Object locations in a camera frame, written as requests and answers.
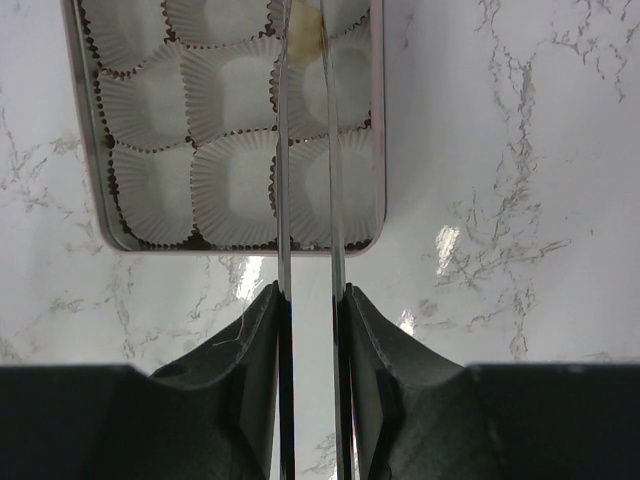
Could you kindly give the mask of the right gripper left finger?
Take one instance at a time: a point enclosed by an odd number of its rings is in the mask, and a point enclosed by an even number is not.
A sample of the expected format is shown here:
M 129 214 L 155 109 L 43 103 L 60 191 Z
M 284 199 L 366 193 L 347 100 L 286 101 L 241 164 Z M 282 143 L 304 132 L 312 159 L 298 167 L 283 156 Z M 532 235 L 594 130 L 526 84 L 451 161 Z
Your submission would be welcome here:
M 271 466 L 278 285 L 152 379 L 171 394 L 154 452 L 158 479 L 264 479 Z

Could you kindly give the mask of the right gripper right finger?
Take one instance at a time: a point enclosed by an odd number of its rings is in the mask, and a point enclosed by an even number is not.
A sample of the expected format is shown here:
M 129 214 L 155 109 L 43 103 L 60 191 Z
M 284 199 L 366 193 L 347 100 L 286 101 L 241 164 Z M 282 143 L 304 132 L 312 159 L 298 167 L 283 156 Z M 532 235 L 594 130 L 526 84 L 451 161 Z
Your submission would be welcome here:
M 490 445 L 471 374 L 345 292 L 363 479 L 487 479 Z

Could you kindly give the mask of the white square chocolate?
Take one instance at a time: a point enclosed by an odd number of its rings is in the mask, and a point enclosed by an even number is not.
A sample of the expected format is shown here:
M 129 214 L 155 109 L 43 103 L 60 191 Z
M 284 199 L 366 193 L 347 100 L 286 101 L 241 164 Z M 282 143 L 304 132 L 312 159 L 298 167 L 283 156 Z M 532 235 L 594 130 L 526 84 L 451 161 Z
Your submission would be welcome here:
M 290 66 L 316 61 L 322 53 L 323 18 L 319 9 L 293 1 L 289 16 L 287 57 Z

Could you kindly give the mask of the metal tongs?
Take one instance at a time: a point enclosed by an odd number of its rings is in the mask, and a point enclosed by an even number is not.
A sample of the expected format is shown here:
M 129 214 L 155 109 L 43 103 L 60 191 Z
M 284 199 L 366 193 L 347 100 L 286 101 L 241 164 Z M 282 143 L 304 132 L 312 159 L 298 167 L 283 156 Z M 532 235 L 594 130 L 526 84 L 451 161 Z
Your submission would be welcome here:
M 322 53 L 309 64 L 290 66 L 287 57 L 293 1 L 273 11 L 282 41 L 274 75 L 278 140 L 275 154 L 275 215 L 278 280 L 291 298 L 291 258 L 295 254 L 331 261 L 332 366 L 335 397 L 335 476 L 355 476 L 348 330 L 340 319 L 345 294 L 343 186 L 339 115 L 331 40 L 322 1 L 301 1 L 323 18 Z

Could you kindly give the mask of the pink chocolate tin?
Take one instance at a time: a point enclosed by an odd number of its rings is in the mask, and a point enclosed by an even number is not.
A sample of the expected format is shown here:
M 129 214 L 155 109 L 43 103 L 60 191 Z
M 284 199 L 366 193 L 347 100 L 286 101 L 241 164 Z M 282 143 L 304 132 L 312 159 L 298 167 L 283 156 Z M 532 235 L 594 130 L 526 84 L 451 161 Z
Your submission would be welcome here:
M 277 251 L 279 2 L 62 3 L 99 225 L 112 247 Z M 386 216 L 383 5 L 322 2 L 344 244 L 356 255 Z

